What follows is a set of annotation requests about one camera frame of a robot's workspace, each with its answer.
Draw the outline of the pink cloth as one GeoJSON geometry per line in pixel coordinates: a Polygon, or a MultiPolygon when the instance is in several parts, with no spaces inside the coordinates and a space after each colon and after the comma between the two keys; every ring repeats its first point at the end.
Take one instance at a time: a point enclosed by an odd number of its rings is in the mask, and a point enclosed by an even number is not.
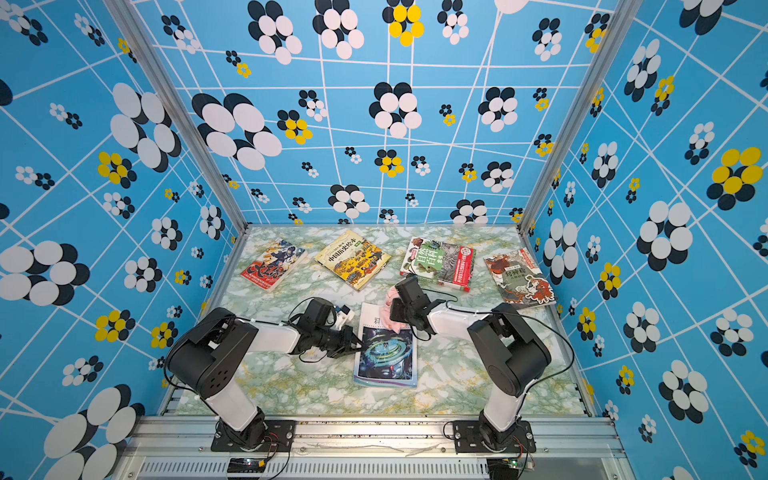
{"type": "Polygon", "coordinates": [[[383,324],[395,333],[411,327],[425,331],[424,319],[420,317],[420,308],[425,306],[424,300],[427,299],[423,289],[415,284],[407,287],[405,292],[408,299],[403,300],[395,286],[387,291],[385,304],[380,308],[383,324]]]}

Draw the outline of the white book with galaxy cover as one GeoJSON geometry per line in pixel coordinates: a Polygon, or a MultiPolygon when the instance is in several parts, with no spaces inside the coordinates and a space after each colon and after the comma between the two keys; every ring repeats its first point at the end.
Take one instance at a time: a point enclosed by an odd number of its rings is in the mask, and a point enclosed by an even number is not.
{"type": "Polygon", "coordinates": [[[379,307],[364,303],[358,337],[363,348],[355,355],[355,382],[373,387],[417,386],[418,349],[410,328],[387,329],[379,318],[379,307]]]}

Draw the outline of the yellow Chinese history picture book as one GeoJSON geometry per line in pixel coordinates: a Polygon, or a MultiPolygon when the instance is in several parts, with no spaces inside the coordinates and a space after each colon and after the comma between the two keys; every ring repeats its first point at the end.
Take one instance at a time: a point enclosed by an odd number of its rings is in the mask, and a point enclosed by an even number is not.
{"type": "Polygon", "coordinates": [[[391,255],[352,230],[345,231],[314,259],[355,290],[361,290],[391,255]]]}

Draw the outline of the red manga book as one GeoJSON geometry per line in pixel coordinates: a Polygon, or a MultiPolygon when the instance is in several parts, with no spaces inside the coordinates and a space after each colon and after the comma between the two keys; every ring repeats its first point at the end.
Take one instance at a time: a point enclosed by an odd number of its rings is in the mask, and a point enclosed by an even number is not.
{"type": "Polygon", "coordinates": [[[265,291],[273,290],[307,255],[307,250],[284,239],[272,241],[241,276],[265,291]]]}

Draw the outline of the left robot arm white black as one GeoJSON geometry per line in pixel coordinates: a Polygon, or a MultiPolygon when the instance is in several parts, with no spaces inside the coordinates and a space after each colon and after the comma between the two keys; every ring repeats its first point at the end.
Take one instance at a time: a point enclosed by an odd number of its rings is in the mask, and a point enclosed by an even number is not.
{"type": "Polygon", "coordinates": [[[254,451],[269,440],[265,415],[235,381],[246,355],[277,352],[302,355],[313,347],[338,358],[358,353],[363,342],[349,325],[334,329],[328,317],[334,305],[311,298],[302,313],[275,324],[249,320],[218,307],[174,344],[165,370],[192,390],[219,417],[216,432],[223,440],[254,451]]]}

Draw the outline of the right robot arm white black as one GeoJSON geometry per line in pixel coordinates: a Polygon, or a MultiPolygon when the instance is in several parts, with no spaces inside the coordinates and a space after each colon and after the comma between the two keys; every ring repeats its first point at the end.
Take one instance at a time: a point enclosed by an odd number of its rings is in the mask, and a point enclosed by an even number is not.
{"type": "Polygon", "coordinates": [[[502,451],[513,441],[528,392],[552,361],[548,347],[510,304],[486,312],[452,309],[445,300],[430,299],[415,276],[394,289],[391,321],[473,343],[493,382],[479,415],[479,434],[487,448],[502,451]]]}

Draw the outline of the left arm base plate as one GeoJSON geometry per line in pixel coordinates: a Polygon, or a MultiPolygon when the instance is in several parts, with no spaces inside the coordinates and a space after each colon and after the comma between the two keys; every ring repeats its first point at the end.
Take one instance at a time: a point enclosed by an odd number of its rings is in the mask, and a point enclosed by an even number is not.
{"type": "Polygon", "coordinates": [[[256,418],[245,430],[236,431],[219,420],[210,449],[213,452],[289,452],[297,422],[283,419],[256,418]]]}

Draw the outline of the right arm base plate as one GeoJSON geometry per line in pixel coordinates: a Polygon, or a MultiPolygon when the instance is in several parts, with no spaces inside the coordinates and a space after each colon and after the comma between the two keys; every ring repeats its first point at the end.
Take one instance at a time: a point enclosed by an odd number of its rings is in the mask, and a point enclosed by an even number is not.
{"type": "Polygon", "coordinates": [[[479,420],[456,420],[451,427],[457,453],[525,455],[537,451],[528,421],[519,420],[501,432],[479,420]]]}

